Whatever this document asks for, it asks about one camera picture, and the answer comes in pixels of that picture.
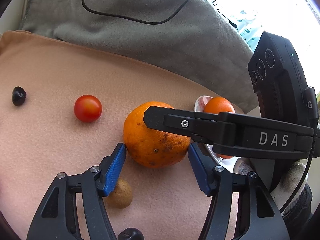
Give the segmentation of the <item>right white gloved hand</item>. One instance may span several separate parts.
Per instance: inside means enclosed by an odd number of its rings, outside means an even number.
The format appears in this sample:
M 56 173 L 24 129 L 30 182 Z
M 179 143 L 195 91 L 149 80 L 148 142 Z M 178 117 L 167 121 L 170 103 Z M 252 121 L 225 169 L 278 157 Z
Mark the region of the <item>right white gloved hand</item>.
M 289 196 L 293 193 L 294 189 L 298 185 L 303 172 L 305 170 L 305 165 L 299 162 L 296 162 L 293 164 L 293 166 L 289 169 L 287 174 L 283 175 L 282 178 L 280 179 L 279 184 L 276 186 L 276 188 L 271 192 L 271 196 L 277 205 L 277 207 L 282 207 Z M 233 171 L 236 174 L 240 175 L 246 175 L 248 172 L 253 171 L 253 168 L 249 165 L 249 162 L 245 158 L 239 158 L 235 166 L 233 168 Z M 290 204 L 286 207 L 286 209 L 281 213 L 283 216 L 289 213 L 293 207 L 297 204 L 298 199 L 304 189 L 304 187 L 307 185 L 308 181 L 308 173 L 306 178 L 304 179 L 299 191 L 291 200 Z

